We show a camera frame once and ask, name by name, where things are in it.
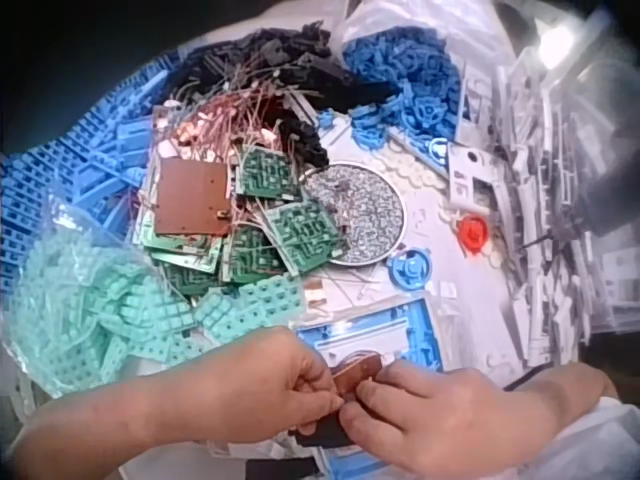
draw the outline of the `hand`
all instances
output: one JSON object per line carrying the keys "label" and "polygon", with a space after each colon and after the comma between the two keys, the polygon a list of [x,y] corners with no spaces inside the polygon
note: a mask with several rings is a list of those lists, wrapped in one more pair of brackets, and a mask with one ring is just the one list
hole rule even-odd
{"label": "hand", "polygon": [[322,357],[284,327],[257,330],[157,380],[170,397],[162,408],[175,418],[169,428],[190,440],[252,443],[297,426],[311,434],[343,404]]}
{"label": "hand", "polygon": [[475,478],[518,465],[539,449],[520,438],[534,432],[513,421],[536,409],[476,370],[442,375],[397,361],[375,382],[362,382],[356,395],[369,411],[358,402],[344,405],[340,421],[349,437],[420,475]]}

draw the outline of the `sleeve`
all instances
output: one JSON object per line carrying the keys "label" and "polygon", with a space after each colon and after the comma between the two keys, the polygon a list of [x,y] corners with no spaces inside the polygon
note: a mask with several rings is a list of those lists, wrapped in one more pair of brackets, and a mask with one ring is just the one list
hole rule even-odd
{"label": "sleeve", "polygon": [[14,480],[14,476],[11,474],[9,467],[2,461],[0,456],[0,480]]}
{"label": "sleeve", "polygon": [[590,413],[563,430],[520,478],[629,480],[640,478],[640,410],[601,398]]}

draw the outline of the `red circle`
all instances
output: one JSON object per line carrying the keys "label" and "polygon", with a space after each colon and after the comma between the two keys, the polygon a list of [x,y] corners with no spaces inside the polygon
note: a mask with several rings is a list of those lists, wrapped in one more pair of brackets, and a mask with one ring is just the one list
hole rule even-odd
{"label": "red circle", "polygon": [[467,215],[458,225],[458,239],[476,255],[489,240],[489,225],[480,215]]}

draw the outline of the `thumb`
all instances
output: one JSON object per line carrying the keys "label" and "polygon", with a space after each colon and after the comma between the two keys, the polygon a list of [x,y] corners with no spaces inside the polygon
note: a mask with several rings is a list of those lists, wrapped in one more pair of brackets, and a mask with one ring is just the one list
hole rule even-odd
{"label": "thumb", "polygon": [[328,391],[301,393],[290,392],[286,411],[292,424],[311,423],[335,412],[344,404],[338,395]]}

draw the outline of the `brown plastic piece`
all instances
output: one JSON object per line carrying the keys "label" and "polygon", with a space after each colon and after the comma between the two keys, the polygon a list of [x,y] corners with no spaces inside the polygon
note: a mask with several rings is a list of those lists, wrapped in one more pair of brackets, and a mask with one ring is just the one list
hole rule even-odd
{"label": "brown plastic piece", "polygon": [[222,163],[162,160],[155,206],[157,235],[215,235],[229,231],[227,166]]}
{"label": "brown plastic piece", "polygon": [[353,362],[336,367],[332,373],[338,395],[343,397],[353,393],[360,382],[375,378],[380,370],[382,370],[382,357],[377,353],[357,357]]}

